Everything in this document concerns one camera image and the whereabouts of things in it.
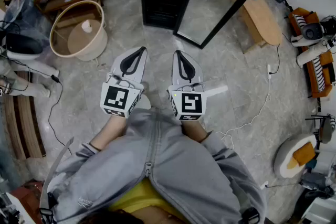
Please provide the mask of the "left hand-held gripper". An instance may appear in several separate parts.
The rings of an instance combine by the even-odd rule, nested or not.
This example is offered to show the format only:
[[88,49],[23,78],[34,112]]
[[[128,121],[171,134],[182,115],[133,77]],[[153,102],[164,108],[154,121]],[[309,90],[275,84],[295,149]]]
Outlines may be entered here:
[[127,50],[114,60],[102,84],[100,107],[104,113],[127,119],[144,91],[146,48]]

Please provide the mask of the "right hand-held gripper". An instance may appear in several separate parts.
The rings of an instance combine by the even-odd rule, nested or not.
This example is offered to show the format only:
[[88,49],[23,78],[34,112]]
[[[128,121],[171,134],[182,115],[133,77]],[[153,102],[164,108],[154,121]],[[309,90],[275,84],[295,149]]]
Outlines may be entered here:
[[205,114],[207,96],[200,65],[187,53],[173,54],[172,84],[168,87],[169,102],[180,121],[196,121]]

